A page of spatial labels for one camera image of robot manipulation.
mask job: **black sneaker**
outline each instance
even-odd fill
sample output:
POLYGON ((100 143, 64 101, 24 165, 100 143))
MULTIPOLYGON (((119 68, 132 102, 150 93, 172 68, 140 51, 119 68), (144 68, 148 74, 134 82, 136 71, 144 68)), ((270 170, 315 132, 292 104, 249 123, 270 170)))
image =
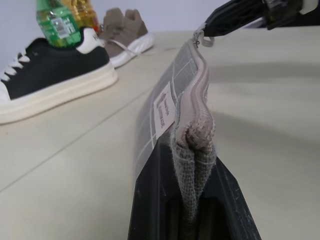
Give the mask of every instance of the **black sneaker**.
POLYGON ((92 28, 81 42, 56 48, 38 38, 0 75, 0 124, 19 121, 111 86, 118 80, 92 28))

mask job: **black plastic holder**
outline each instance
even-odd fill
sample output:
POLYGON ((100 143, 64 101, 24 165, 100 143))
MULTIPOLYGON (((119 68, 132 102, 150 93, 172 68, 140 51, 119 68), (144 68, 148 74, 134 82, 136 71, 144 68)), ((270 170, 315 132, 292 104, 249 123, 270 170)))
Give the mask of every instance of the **black plastic holder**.
MULTIPOLYGON (((157 141, 136 181, 128 240, 178 240, 182 199, 167 137, 157 141)), ((197 219, 195 240, 261 240, 237 180, 219 158, 197 219)))

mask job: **bottle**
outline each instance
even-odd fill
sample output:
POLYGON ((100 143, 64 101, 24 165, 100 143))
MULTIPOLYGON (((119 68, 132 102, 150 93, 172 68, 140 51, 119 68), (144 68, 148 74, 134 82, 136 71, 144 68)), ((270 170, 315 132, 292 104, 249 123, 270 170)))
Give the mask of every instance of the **bottle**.
POLYGON ((36 20, 52 46, 69 47, 81 41, 73 14, 59 0, 36 0, 36 20))
POLYGON ((70 9, 79 27, 91 27, 97 34, 100 33, 100 25, 97 13, 92 7, 91 0, 64 0, 69 2, 70 9))

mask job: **yellow bottle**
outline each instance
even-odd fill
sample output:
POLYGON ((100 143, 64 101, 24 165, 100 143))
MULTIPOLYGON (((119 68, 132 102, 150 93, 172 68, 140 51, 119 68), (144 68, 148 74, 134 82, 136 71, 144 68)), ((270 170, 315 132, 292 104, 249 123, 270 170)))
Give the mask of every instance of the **yellow bottle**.
POLYGON ((100 32, 100 25, 97 13, 92 7, 91 0, 61 0, 70 8, 78 27, 91 27, 97 33, 100 32))

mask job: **shoelace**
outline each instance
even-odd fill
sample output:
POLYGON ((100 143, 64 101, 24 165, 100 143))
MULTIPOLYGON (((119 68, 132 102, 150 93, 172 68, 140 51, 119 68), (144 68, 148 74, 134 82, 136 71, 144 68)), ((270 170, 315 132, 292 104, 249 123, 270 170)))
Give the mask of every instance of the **shoelace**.
POLYGON ((26 50, 24 49, 21 51, 14 59, 13 62, 11 62, 6 69, 4 69, 0 73, 0 80, 3 81, 9 81, 10 77, 9 76, 15 76, 17 74, 17 71, 14 68, 20 68, 22 69, 24 66, 21 63, 29 63, 30 58, 26 56, 26 50))

